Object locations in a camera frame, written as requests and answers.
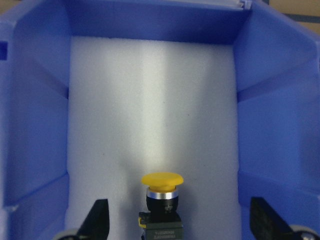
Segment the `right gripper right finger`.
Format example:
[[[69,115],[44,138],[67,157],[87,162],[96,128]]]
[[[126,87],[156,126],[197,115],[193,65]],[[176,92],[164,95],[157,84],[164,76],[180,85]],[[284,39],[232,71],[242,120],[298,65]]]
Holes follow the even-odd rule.
[[[294,232],[263,197],[252,197],[249,227],[256,240],[291,240]]]

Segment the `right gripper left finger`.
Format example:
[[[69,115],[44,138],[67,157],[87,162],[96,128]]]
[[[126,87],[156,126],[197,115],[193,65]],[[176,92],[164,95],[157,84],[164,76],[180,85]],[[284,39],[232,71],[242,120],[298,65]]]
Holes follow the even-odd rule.
[[[80,228],[76,240],[107,240],[110,233],[110,216],[108,199],[97,199]]]

